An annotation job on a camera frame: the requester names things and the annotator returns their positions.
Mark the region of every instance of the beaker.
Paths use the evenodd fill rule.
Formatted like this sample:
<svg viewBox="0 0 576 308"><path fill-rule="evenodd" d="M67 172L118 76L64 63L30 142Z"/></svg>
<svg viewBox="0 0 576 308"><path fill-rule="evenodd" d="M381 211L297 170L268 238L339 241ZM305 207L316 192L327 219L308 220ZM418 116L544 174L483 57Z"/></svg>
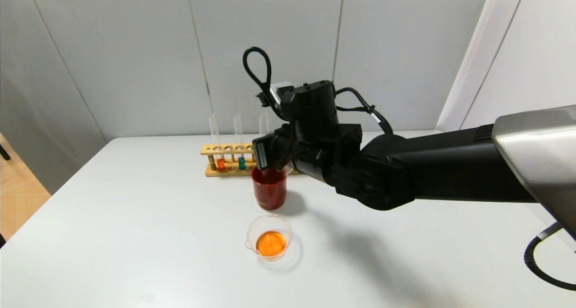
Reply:
<svg viewBox="0 0 576 308"><path fill-rule="evenodd" d="M290 224L277 214L267 214L252 222L245 246L265 261L276 261L286 253L291 241Z"/></svg>

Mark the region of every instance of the orange liquid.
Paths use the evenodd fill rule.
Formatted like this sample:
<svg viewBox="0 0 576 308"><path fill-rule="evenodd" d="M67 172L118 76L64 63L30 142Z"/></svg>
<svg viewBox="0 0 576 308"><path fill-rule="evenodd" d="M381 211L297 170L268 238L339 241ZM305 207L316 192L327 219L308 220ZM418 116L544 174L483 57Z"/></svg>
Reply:
<svg viewBox="0 0 576 308"><path fill-rule="evenodd" d="M256 249L263 256L278 255L284 251L285 247L286 240L277 231L267 231L256 241Z"/></svg>

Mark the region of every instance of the black cable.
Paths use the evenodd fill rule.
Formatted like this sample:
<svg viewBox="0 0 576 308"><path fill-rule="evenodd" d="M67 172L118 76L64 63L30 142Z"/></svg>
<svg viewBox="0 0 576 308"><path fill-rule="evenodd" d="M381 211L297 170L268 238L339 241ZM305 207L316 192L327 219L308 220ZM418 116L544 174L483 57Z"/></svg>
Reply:
<svg viewBox="0 0 576 308"><path fill-rule="evenodd" d="M387 121L387 119L383 115L381 115L378 111L376 111L376 106L375 105L369 105L368 102L366 102L366 100L364 100L362 95L360 95L360 93L358 91L356 91L355 89L353 89L353 88L339 89L338 91L336 91L334 97L336 97L336 96L338 96L338 94L344 93L344 92L351 92L352 94L354 94L354 96L356 96L358 101L360 101L360 103L362 104L362 107L343 108L343 107L336 106L336 109L338 109L339 111L357 111L357 112L366 112L370 115L373 114L380 121L380 122L378 122L378 125L380 126L382 131L384 131L384 133L387 133L387 134L393 134L394 133L392 126Z"/></svg>
<svg viewBox="0 0 576 308"><path fill-rule="evenodd" d="M261 54L264 57L264 60L266 62L266 81L265 82L261 82L256 77L256 75L252 72L250 67L248 66L248 55L251 54L252 52L257 52L258 54ZM246 51L244 52L244 54L242 56L242 64L244 65L244 69L246 70L246 72L248 73L250 78L262 90L262 92L257 95L262 102L262 106L263 107L270 106L272 108L272 111L274 111L274 113L280 119L287 121L286 119L284 119L284 117L282 117L282 114L280 113L280 109L278 109L279 104L276 104L274 97L270 93L270 84L271 84L270 82L272 80L272 64L270 64L270 58L268 57L268 54L266 54L266 52L264 50L262 50L258 47L248 48L248 49L246 49Z"/></svg>
<svg viewBox="0 0 576 308"><path fill-rule="evenodd" d="M534 250L536 249L538 244L540 244L542 240L545 240L546 238L548 238L555 232L559 231L560 229L562 229L562 226L558 222L554 222L553 225L549 226L548 228L543 230L543 232L539 233L538 236L534 237L534 239L526 247L526 251L524 251L524 263L526 263L526 266L530 269L530 271L532 271L532 273L534 273L537 277L541 278L542 280L552 285L555 285L556 287L559 288L576 291L576 284L560 281L547 275L546 273L544 273L544 271L542 271L538 267L534 259Z"/></svg>

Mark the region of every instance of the red liquid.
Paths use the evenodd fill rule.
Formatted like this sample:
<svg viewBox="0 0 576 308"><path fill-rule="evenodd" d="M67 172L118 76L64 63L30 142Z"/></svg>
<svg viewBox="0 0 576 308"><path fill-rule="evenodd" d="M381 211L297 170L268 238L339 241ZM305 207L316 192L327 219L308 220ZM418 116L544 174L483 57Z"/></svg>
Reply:
<svg viewBox="0 0 576 308"><path fill-rule="evenodd" d="M284 204L286 198L286 177L284 173L273 168L262 172L255 168L252 171L254 195L262 209L274 210Z"/></svg>
<svg viewBox="0 0 576 308"><path fill-rule="evenodd" d="M226 171L226 163L223 158L218 159L218 171Z"/></svg>

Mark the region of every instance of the test tube rack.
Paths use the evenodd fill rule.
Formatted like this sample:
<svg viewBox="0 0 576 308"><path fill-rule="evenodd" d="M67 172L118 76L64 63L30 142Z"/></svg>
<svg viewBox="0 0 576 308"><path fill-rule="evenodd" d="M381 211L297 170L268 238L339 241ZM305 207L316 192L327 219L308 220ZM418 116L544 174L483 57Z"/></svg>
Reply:
<svg viewBox="0 0 576 308"><path fill-rule="evenodd" d="M208 156L208 167L206 167L207 177L242 177L249 176L256 167L252 144L205 144L200 151L201 155ZM224 156L225 170L218 170L217 161ZM238 164L239 156L244 156L246 169L240 170Z"/></svg>

